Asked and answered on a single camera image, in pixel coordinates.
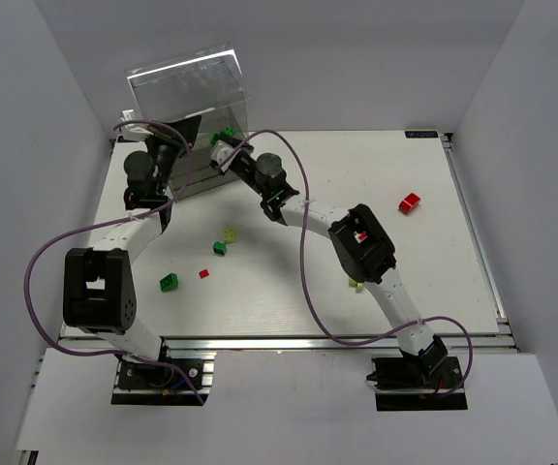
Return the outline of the green long lego brick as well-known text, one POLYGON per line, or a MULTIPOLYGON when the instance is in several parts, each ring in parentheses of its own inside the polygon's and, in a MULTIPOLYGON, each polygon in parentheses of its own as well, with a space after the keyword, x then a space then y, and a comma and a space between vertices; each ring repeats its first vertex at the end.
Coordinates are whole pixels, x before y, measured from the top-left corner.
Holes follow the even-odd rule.
POLYGON ((230 128, 230 127, 226 127, 223 131, 222 134, 232 138, 235 135, 235 130, 230 128))
POLYGON ((214 145, 218 140, 220 139, 220 134, 219 133, 214 133, 209 140, 209 143, 211 145, 214 145))

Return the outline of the clear plastic drawer container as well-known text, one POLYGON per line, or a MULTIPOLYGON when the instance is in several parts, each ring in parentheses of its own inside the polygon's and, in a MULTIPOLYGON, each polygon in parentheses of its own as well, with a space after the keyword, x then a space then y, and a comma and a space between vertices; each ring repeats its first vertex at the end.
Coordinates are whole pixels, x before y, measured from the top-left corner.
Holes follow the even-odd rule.
POLYGON ((180 54, 127 73, 135 106, 121 112, 123 121, 143 119, 172 126, 192 142, 194 161, 180 157, 170 186, 188 186, 184 198, 236 180, 210 166, 210 138, 225 129, 238 139, 248 135, 249 92, 230 43, 180 54))

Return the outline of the green small lego brick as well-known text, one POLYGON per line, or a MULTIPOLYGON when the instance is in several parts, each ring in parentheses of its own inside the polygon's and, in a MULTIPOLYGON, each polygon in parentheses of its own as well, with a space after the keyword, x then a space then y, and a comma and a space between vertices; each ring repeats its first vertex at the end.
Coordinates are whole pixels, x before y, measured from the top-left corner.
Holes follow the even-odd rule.
POLYGON ((227 244, 221 241, 215 241, 212 245, 213 253, 219 256, 227 254, 227 244))

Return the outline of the green long lego brick front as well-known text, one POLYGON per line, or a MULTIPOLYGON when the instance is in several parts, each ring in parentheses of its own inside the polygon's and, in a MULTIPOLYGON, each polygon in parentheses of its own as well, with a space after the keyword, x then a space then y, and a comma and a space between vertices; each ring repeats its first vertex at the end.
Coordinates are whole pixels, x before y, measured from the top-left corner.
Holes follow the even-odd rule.
POLYGON ((219 133, 214 133, 209 140, 209 143, 211 145, 214 145, 218 140, 220 139, 220 134, 219 133))

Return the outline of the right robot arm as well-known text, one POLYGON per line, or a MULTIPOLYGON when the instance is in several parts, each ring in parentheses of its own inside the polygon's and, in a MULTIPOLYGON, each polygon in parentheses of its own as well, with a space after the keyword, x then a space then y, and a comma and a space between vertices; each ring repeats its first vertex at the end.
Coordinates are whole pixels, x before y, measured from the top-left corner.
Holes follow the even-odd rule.
POLYGON ((340 208, 308 200, 290 186, 278 155, 253 158, 251 145, 236 149, 235 143, 213 142, 211 166, 220 173, 233 172, 256 192, 270 221, 329 239, 342 269, 364 285, 396 330, 402 356, 423 377, 431 377, 447 357, 447 348, 421 319, 397 270, 394 244, 372 210, 362 203, 340 208))

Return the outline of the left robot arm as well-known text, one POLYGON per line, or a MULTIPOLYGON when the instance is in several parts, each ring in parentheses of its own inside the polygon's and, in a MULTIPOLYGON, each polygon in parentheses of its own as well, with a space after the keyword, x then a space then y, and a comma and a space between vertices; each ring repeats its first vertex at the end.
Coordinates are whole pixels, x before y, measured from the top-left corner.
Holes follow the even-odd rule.
POLYGON ((164 339, 137 316, 132 264, 169 225, 171 173, 177 160, 192 157, 201 123, 199 116, 152 122, 145 148, 130 153, 123 163, 127 221, 65 257, 64 323, 99 336, 128 358, 161 359, 164 339))

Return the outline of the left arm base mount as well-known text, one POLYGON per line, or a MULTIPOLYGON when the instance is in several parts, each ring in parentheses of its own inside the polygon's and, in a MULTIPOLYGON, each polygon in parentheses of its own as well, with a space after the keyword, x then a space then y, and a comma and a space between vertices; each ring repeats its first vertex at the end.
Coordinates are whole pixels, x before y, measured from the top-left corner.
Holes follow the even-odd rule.
POLYGON ((114 406, 201 407, 212 387, 215 353, 170 348, 159 363, 117 356, 110 404, 114 406))

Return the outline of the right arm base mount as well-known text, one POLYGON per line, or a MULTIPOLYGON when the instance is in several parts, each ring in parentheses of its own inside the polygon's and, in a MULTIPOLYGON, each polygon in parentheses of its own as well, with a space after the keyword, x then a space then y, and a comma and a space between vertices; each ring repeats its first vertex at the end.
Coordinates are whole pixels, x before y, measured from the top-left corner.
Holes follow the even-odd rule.
POLYGON ((366 382, 374 389, 376 410, 382 413, 466 411, 468 402, 459 360, 448 356, 425 379, 402 357, 372 358, 366 382))

